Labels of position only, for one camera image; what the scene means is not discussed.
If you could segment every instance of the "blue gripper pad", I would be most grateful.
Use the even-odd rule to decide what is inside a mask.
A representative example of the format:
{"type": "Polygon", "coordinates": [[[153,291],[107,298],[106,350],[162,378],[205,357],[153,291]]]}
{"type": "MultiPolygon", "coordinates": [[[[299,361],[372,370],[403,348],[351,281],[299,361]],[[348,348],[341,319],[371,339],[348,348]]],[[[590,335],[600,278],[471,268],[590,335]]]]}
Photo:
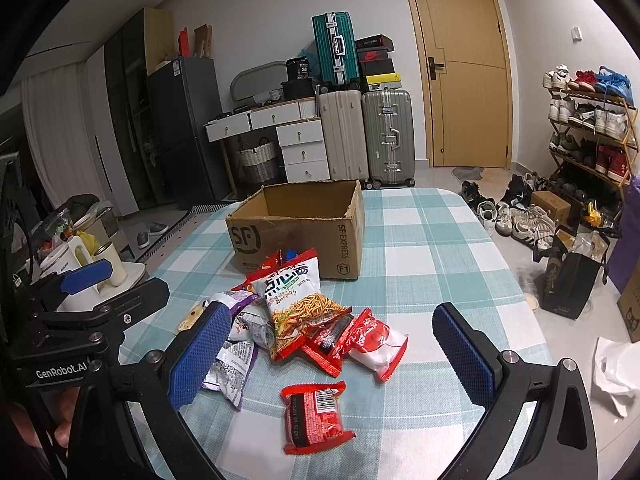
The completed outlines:
{"type": "Polygon", "coordinates": [[[168,397],[176,412],[181,406],[193,402],[230,331],[229,309],[215,301],[209,304],[192,328],[176,336],[172,345],[178,338],[192,338],[169,374],[168,397]]]}
{"type": "Polygon", "coordinates": [[[484,333],[473,330],[450,303],[436,307],[431,324],[433,335],[471,402],[484,408],[491,406],[502,379],[497,349],[484,333]]]}

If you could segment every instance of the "teal suitcase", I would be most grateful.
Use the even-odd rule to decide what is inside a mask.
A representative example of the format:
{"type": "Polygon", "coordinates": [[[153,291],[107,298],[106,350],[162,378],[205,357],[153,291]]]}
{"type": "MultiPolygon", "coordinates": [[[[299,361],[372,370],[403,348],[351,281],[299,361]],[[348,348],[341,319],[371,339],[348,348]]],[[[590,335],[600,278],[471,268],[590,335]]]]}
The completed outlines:
{"type": "Polygon", "coordinates": [[[348,12],[314,16],[322,79],[335,86],[360,88],[360,67],[348,12]]]}

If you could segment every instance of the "wooden door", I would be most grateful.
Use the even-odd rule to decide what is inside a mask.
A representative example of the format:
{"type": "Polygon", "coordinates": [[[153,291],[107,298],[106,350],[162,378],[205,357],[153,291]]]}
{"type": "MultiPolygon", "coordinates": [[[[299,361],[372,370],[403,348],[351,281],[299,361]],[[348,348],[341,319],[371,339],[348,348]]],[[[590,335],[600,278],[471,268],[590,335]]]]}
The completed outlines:
{"type": "Polygon", "coordinates": [[[506,167],[510,78],[495,0],[414,3],[418,47],[422,42],[426,58],[422,81],[430,96],[425,120],[433,165],[506,167]]]}

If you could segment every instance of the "white curtain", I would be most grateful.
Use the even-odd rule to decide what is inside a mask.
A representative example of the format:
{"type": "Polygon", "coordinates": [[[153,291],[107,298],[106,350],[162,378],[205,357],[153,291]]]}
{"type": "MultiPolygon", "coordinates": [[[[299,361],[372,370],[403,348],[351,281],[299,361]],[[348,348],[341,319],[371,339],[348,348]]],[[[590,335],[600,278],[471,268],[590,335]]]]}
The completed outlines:
{"type": "Polygon", "coordinates": [[[53,206],[83,193],[104,200],[84,123],[80,65],[24,79],[22,114],[38,176],[53,206]]]}

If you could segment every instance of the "drawer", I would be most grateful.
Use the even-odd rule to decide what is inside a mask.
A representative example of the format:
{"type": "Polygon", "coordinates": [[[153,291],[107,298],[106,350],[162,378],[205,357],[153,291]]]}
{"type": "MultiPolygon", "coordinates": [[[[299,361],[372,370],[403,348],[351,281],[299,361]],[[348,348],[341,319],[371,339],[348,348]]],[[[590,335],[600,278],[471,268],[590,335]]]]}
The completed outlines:
{"type": "Polygon", "coordinates": [[[270,106],[263,110],[254,110],[251,112],[251,127],[254,130],[273,126],[274,124],[291,123],[299,120],[300,107],[297,102],[270,106]]]}
{"type": "Polygon", "coordinates": [[[304,142],[324,140],[320,119],[286,124],[285,126],[279,126],[276,131],[278,133],[278,144],[280,146],[292,146],[295,144],[303,144],[304,142]]]}
{"type": "Polygon", "coordinates": [[[225,139],[237,134],[243,134],[251,129],[249,126],[249,112],[231,115],[207,124],[207,137],[209,141],[225,139]]]}
{"type": "Polygon", "coordinates": [[[329,180],[329,166],[326,160],[301,162],[284,167],[288,182],[308,182],[310,180],[329,180]]]}
{"type": "Polygon", "coordinates": [[[282,147],[282,158],[285,164],[299,164],[300,162],[315,162],[326,160],[324,141],[305,142],[294,146],[282,147]]]}

